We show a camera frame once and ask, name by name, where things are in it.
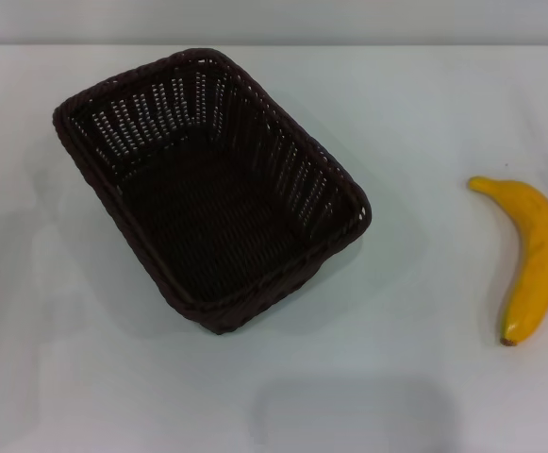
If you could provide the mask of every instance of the wicker basket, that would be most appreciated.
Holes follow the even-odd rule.
[[[215,333],[300,288],[371,221],[343,168],[215,50],[99,83],[54,125],[167,302]]]

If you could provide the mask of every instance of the white wall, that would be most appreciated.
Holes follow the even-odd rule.
[[[0,42],[548,43],[548,0],[0,0]]]

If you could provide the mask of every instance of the brown spot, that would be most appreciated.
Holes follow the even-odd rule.
[[[500,344],[504,345],[504,346],[516,346],[517,344],[511,340],[507,340],[506,338],[501,338],[500,339]]]

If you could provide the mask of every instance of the basket bottom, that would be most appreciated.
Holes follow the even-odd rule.
[[[205,303],[233,294],[306,249],[257,183],[213,144],[163,150],[121,189],[174,277]]]

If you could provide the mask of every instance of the white tabletop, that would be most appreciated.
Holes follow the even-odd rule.
[[[496,343],[518,236],[465,188],[548,194],[548,47],[222,47],[374,219],[232,334],[171,309],[51,112],[172,46],[0,46],[0,452],[548,453],[548,316]]]

